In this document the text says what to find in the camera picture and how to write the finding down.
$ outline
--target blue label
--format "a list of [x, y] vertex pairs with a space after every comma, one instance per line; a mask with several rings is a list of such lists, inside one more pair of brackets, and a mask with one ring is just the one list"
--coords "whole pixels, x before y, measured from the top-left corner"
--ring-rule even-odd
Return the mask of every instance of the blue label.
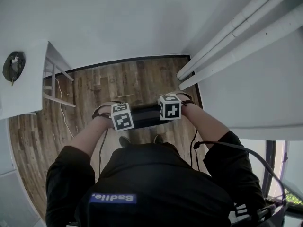
[[96, 203], [137, 203], [136, 194], [93, 193], [89, 202]]

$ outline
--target hardwood floor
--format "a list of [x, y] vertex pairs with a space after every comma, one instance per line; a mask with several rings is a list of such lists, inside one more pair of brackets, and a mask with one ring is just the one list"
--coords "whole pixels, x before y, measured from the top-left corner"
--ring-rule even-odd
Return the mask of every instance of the hardwood floor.
[[[129, 61], [80, 70], [71, 73], [74, 82], [65, 76], [58, 76], [62, 90], [62, 100], [76, 104], [76, 108], [62, 105], [73, 135], [90, 122], [93, 110], [101, 103], [112, 100], [126, 101], [130, 105], [155, 102], [160, 94], [178, 89], [176, 73], [187, 63], [187, 58], [165, 58], [143, 61]], [[56, 97], [60, 98], [58, 84]], [[188, 88], [198, 103], [195, 87]], [[24, 186], [41, 217], [45, 218], [45, 180], [50, 165], [60, 150], [71, 139], [58, 103], [44, 100], [42, 111], [37, 115], [20, 115], [9, 119], [9, 129], [14, 156]], [[148, 143], [156, 134], [161, 134], [167, 142], [174, 144], [180, 155], [190, 163], [189, 146], [195, 128], [182, 117], [165, 125], [117, 133], [109, 130], [101, 153], [101, 169], [108, 163], [112, 153], [120, 148], [120, 135], [128, 136], [133, 143]], [[98, 152], [101, 137], [92, 157], [91, 164], [98, 178]], [[200, 169], [205, 171], [202, 159], [204, 148], [198, 150]]]

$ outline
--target white table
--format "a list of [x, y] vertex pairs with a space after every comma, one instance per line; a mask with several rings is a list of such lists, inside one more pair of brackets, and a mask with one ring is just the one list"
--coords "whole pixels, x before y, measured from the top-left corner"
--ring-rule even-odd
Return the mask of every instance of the white table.
[[0, 120], [42, 110], [46, 57], [64, 68], [64, 71], [70, 69], [63, 57], [48, 41], [37, 43], [23, 50], [19, 48], [16, 51], [24, 52], [26, 63], [13, 86], [2, 74], [6, 57], [3, 55], [0, 57]]

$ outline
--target shoe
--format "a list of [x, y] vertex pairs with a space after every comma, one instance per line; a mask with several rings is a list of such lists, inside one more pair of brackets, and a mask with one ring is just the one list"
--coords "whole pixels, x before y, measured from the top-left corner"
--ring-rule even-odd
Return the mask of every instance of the shoe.
[[126, 148], [131, 144], [131, 141], [127, 137], [120, 136], [119, 143], [122, 146], [122, 148]]
[[163, 144], [164, 139], [161, 135], [157, 134], [156, 137], [153, 139], [154, 144]]

